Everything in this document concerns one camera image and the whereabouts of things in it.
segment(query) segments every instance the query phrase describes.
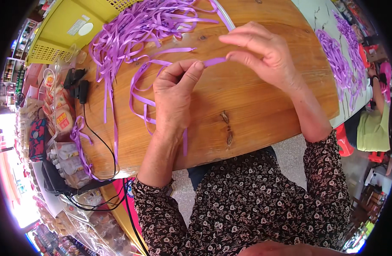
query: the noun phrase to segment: wooden table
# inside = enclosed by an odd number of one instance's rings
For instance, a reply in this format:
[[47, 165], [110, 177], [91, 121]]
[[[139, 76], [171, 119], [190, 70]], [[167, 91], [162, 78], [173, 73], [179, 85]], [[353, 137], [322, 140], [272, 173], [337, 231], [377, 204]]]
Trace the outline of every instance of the wooden table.
[[[290, 0], [220, 0], [236, 27], [254, 20], [263, 24], [271, 32], [283, 36], [289, 43], [297, 69], [303, 74], [329, 119], [339, 113], [337, 90], [334, 78], [321, 49], [321, 45], [306, 19]], [[211, 8], [208, 1], [199, 1], [198, 7]], [[216, 14], [200, 12], [200, 18], [220, 20]], [[183, 59], [208, 60], [223, 57], [231, 45], [219, 42], [218, 36], [227, 33], [224, 23], [198, 23], [191, 33], [183, 34], [183, 39], [166, 38], [162, 48], [153, 43], [146, 45], [141, 54], [152, 54], [172, 47], [193, 47], [197, 50], [186, 53], [168, 53], [158, 59], [174, 62]], [[128, 106], [130, 81], [144, 59], [132, 64], [122, 64], [117, 74], [114, 88], [114, 105], [119, 132], [119, 166], [116, 178], [136, 175], [151, 136], [142, 119], [131, 113]], [[104, 83], [95, 82], [96, 65], [88, 56], [82, 65], [89, 68], [87, 75], [91, 81], [86, 104], [86, 120], [89, 126], [113, 148], [112, 110], [108, 104], [108, 122], [103, 123]], [[141, 88], [150, 85], [160, 66], [153, 65], [139, 82]], [[141, 96], [153, 99], [149, 90]], [[138, 113], [143, 113], [143, 105], [134, 102]], [[77, 104], [77, 114], [82, 107]], [[221, 114], [228, 116], [229, 124]], [[227, 159], [251, 152], [301, 133], [298, 118], [290, 99], [279, 89], [263, 82], [250, 69], [233, 62], [225, 62], [207, 68], [192, 94], [192, 123], [188, 129], [188, 155], [184, 157], [178, 150], [174, 169], [179, 170], [204, 163]], [[150, 117], [155, 117], [151, 109]], [[97, 177], [105, 179], [113, 174], [112, 156], [86, 128], [94, 146], [83, 139], [82, 145], [88, 161], [93, 163]]]

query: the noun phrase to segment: fingernail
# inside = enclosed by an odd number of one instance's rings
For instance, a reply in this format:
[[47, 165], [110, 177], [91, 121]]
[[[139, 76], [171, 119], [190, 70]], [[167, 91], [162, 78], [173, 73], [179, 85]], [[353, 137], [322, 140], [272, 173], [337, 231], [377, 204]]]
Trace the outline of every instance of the fingernail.
[[203, 62], [197, 61], [197, 62], [195, 63], [195, 69], [197, 69], [197, 70], [203, 70], [204, 68], [205, 68], [205, 65], [203, 64]]

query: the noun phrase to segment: person in green shirt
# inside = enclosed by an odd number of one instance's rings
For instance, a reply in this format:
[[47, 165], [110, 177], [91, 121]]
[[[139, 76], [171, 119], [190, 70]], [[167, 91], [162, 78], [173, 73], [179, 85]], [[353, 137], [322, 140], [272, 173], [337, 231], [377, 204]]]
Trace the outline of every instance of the person in green shirt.
[[360, 151], [387, 152], [390, 149], [388, 134], [389, 106], [381, 93], [376, 70], [368, 69], [368, 75], [372, 79], [373, 100], [376, 107], [373, 111], [367, 111], [363, 107], [345, 121], [347, 139], [351, 146]]

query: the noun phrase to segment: floral blouse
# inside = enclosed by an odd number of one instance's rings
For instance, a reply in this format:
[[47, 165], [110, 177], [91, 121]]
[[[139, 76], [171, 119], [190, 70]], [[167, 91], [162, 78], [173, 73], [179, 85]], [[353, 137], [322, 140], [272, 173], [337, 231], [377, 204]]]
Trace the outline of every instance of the floral blouse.
[[308, 192], [281, 174], [264, 150], [216, 162], [197, 188], [189, 228], [166, 195], [169, 185], [154, 188], [136, 179], [132, 191], [149, 254], [237, 255], [266, 240], [338, 249], [350, 200], [335, 130], [307, 142], [304, 169]]

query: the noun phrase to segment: purple ribbon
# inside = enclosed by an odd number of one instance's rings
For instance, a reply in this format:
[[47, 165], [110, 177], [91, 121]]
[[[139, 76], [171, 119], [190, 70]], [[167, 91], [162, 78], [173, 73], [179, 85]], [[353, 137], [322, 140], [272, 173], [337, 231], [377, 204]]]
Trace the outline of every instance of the purple ribbon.
[[341, 47], [338, 41], [331, 38], [329, 34], [321, 29], [316, 30], [316, 36], [318, 37], [321, 47], [327, 56], [328, 62], [330, 63], [330, 67], [337, 84], [338, 100], [343, 100], [344, 90], [348, 89], [350, 92], [349, 106], [351, 111], [353, 111], [355, 109], [355, 101], [361, 93], [362, 87], [358, 83], [354, 83], [354, 74], [350, 69], [347, 59], [341, 52]]
[[[81, 119], [81, 126], [80, 126], [80, 127], [78, 126], [78, 120], [79, 120], [79, 119]], [[86, 159], [85, 159], [85, 156], [84, 156], [84, 151], [82, 150], [80, 136], [86, 138], [86, 139], [90, 142], [90, 144], [93, 145], [93, 143], [92, 143], [90, 137], [89, 137], [88, 135], [86, 135], [85, 133], [81, 132], [81, 130], [82, 130], [84, 127], [85, 127], [85, 119], [84, 119], [84, 117], [83, 117], [83, 116], [78, 116], [78, 117], [76, 118], [76, 120], [75, 120], [75, 125], [74, 125], [74, 127], [72, 128], [70, 138], [71, 138], [71, 140], [73, 140], [73, 141], [75, 142], [75, 144], [76, 144], [76, 147], [77, 147], [78, 152], [79, 152], [79, 158], [80, 158], [81, 161], [82, 161], [82, 164], [83, 164], [83, 166], [84, 166], [84, 171], [85, 171], [85, 173], [86, 173], [88, 176], [91, 176], [91, 177], [94, 178], [94, 179], [98, 179], [97, 177], [95, 177], [95, 175], [92, 174], [92, 171], [91, 171], [92, 164], [88, 164], [88, 163], [87, 163], [87, 161], [86, 161]]]
[[[169, 51], [169, 52], [183, 52], [183, 51], [188, 52], [188, 51], [192, 51], [192, 50], [194, 50], [194, 48], [172, 48], [172, 49], [169, 49], [167, 51]], [[156, 53], [154, 55], [162, 54], [162, 53], [165, 53], [165, 52], [166, 51], [161, 51], [161, 52], [158, 52], [158, 53]], [[219, 57], [219, 58], [209, 59], [207, 61], [204, 61], [203, 63], [205, 65], [205, 67], [207, 68], [209, 66], [212, 66], [212, 65], [215, 65], [215, 64], [219, 64], [219, 63], [222, 63], [222, 62], [225, 62], [225, 61], [226, 61], [225, 57]], [[154, 101], [152, 101], [152, 100], [148, 100], [148, 99], [146, 99], [144, 97], [141, 97], [141, 96], [137, 95], [133, 91], [134, 89], [135, 90], [140, 90], [140, 89], [138, 89], [136, 87], [136, 82], [139, 80], [139, 78], [142, 76], [142, 74], [150, 67], [151, 63], [162, 65], [162, 68], [159, 70], [157, 76], [162, 72], [162, 70], [165, 67], [168, 67], [169, 65], [172, 64], [171, 62], [168, 62], [168, 61], [161, 61], [161, 60], [155, 60], [155, 59], [151, 59], [151, 60], [145, 62], [144, 64], [142, 64], [142, 67], [135, 73], [135, 75], [132, 77], [132, 80], [131, 80], [131, 92], [130, 92], [130, 97], [129, 97], [129, 108], [131, 109], [132, 113], [134, 113], [135, 115], [139, 116], [140, 118], [142, 118], [144, 120], [145, 127], [148, 130], [148, 133], [150, 135], [153, 135], [153, 133], [149, 130], [147, 123], [149, 122], [151, 124], [156, 125], [156, 120], [153, 119], [153, 118], [147, 117], [147, 112], [148, 112], [148, 105], [156, 107], [156, 103]], [[152, 84], [148, 88], [146, 88], [144, 90], [140, 90], [140, 91], [148, 90], [151, 87], [152, 87]], [[136, 113], [135, 110], [133, 109], [132, 98], [135, 98], [136, 100], [139, 100], [140, 102], [144, 103], [144, 114], [143, 115]], [[183, 156], [186, 156], [186, 155], [187, 155], [187, 129], [185, 129], [184, 132], [183, 132]]]
[[[92, 60], [97, 64], [96, 81], [100, 82], [102, 79], [105, 81], [103, 108], [104, 123], [107, 122], [108, 97], [112, 106], [116, 164], [118, 163], [118, 130], [113, 105], [112, 84], [119, 68], [121, 67], [121, 64], [123, 62], [132, 63], [144, 57], [149, 59], [142, 65], [142, 67], [132, 78], [131, 97], [129, 101], [132, 112], [140, 118], [144, 119], [145, 125], [147, 126], [147, 122], [156, 123], [156, 120], [146, 117], [147, 105], [155, 106], [155, 103], [135, 94], [133, 89], [139, 90], [136, 88], [135, 83], [139, 77], [149, 68], [151, 63], [162, 65], [162, 69], [171, 63], [152, 59], [155, 54], [152, 56], [142, 55], [139, 57], [134, 57], [142, 51], [144, 48], [144, 43], [153, 42], [156, 47], [159, 48], [161, 46], [161, 39], [168, 36], [181, 38], [181, 33], [192, 31], [195, 28], [197, 22], [219, 23], [217, 20], [199, 18], [196, 12], [197, 10], [207, 13], [217, 13], [226, 27], [231, 30], [231, 25], [224, 18], [223, 13], [219, 11], [215, 0], [209, 0], [213, 7], [212, 10], [203, 10], [197, 8], [193, 6], [195, 2], [196, 0], [144, 0], [141, 3], [134, 3], [131, 8], [126, 8], [123, 10], [110, 23], [104, 24], [103, 29], [98, 34], [96, 34], [89, 45], [89, 53], [92, 57]], [[194, 48], [173, 48], [161, 51], [158, 54], [167, 52], [188, 52], [191, 50], [194, 50]], [[209, 61], [209, 63], [205, 63], [205, 66], [209, 66], [210, 63], [215, 63], [216, 61], [222, 62], [224, 59]], [[144, 115], [139, 115], [133, 110], [132, 96], [145, 104]], [[185, 131], [183, 135], [183, 151], [184, 155], [186, 155], [187, 131]]]
[[345, 37], [348, 43], [348, 55], [350, 56], [352, 67], [354, 68], [355, 85], [359, 88], [359, 93], [362, 90], [366, 90], [366, 72], [365, 66], [359, 54], [359, 44], [357, 35], [352, 30], [348, 22], [334, 12], [334, 17], [338, 21], [337, 29]]

